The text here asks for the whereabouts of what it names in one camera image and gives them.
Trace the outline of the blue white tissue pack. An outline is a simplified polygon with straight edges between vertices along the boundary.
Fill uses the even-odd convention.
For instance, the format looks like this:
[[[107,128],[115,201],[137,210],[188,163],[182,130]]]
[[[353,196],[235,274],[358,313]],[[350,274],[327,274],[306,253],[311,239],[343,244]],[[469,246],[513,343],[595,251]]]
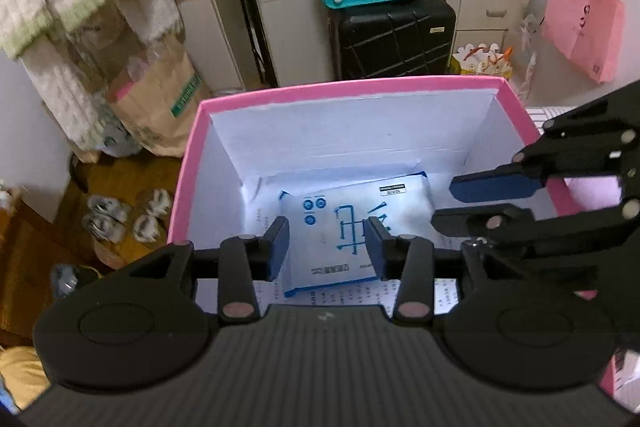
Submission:
[[[445,247],[446,239],[431,225],[433,212],[423,172],[303,195],[284,193],[280,213],[290,225],[290,245],[279,275],[284,295],[372,280],[375,272],[364,236],[370,218],[395,236],[421,236]]]

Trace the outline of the paper sheet in box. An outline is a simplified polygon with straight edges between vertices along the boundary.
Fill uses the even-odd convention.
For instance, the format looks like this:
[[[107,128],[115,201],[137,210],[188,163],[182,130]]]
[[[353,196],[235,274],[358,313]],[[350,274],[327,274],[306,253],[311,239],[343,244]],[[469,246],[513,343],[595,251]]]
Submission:
[[[431,199],[435,211],[450,201],[446,191],[450,179],[446,174],[426,174],[426,176],[430,184]],[[280,198],[284,193],[303,195],[317,192],[322,188],[370,181],[374,180],[322,181],[313,184],[278,178],[259,181],[255,194],[250,196],[246,202],[246,231],[258,234],[268,228],[274,218],[282,216]],[[450,240],[446,239],[446,241],[447,245],[439,248],[450,247]],[[394,304],[398,286],[398,280],[384,282],[375,275],[370,281],[321,287],[313,291],[299,291],[291,297],[284,295],[279,277],[273,282],[258,282],[255,288],[258,303],[262,309],[281,303],[281,305],[302,306],[380,305],[385,310],[390,310]]]

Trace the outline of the striped tablecloth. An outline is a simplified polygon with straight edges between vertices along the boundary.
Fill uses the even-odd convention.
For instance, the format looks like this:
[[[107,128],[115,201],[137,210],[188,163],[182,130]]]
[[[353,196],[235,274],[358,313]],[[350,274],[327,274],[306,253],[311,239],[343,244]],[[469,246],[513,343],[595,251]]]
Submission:
[[[533,106],[527,113],[540,133],[546,120],[559,117],[570,106]],[[580,210],[598,210],[620,201],[622,189],[615,176],[600,178],[566,178],[565,184]],[[629,350],[616,352],[612,367],[603,378],[603,389],[623,407],[639,413],[639,353]]]

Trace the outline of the colourful gift bag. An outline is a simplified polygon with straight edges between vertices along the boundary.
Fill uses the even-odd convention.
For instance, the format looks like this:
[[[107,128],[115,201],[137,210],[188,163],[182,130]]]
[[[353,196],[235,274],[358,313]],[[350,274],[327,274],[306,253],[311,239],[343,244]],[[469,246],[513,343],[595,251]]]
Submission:
[[[512,52],[512,48],[503,51],[497,43],[481,43],[479,46],[469,43],[451,55],[449,72],[454,75],[491,76],[509,80],[513,72]]]

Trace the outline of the pink cardboard box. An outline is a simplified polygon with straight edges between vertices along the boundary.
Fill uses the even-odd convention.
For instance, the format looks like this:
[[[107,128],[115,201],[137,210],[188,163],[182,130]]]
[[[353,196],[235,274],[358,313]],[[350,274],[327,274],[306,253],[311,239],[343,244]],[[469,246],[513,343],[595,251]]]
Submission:
[[[511,90],[488,78],[358,80],[212,98],[184,154],[169,236],[216,247],[245,228],[247,199],[271,178],[313,184],[456,173],[496,165],[536,128]],[[465,373],[436,337],[394,323],[380,305],[270,305],[252,325],[219,333],[172,387],[217,423],[256,414],[296,421],[384,415],[498,423],[610,421],[598,383],[564,386],[585,353],[541,365],[547,388]]]

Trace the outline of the grey white shoes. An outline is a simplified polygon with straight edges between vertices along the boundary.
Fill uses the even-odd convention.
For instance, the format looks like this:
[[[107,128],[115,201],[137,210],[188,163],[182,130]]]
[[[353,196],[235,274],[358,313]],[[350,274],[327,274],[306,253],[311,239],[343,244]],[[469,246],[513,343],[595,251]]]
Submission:
[[[119,244],[131,237],[148,247],[163,245],[173,203],[172,194],[160,187],[140,192],[134,205],[111,196],[91,195],[81,224],[102,242]]]

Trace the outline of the black suitcase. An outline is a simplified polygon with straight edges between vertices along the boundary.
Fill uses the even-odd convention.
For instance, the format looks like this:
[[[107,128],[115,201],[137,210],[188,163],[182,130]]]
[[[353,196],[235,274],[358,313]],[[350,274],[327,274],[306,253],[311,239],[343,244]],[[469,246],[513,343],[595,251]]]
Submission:
[[[442,75],[456,13],[446,0],[398,0],[328,12],[337,80]]]

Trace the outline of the pink tote bag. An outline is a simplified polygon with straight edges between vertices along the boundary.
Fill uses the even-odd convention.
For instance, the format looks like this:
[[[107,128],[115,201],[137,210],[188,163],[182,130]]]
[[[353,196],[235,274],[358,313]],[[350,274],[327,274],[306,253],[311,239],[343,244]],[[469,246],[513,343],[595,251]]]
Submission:
[[[614,79],[625,27],[624,0],[547,0],[542,35],[596,83]]]

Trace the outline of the brown paper bag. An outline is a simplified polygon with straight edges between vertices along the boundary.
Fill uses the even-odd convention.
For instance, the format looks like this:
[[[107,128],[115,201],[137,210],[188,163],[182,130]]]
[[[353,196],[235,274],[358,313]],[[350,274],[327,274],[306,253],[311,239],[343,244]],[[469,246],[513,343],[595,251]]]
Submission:
[[[181,157],[198,106],[211,96],[183,44],[167,35],[129,57],[105,100],[145,150]]]

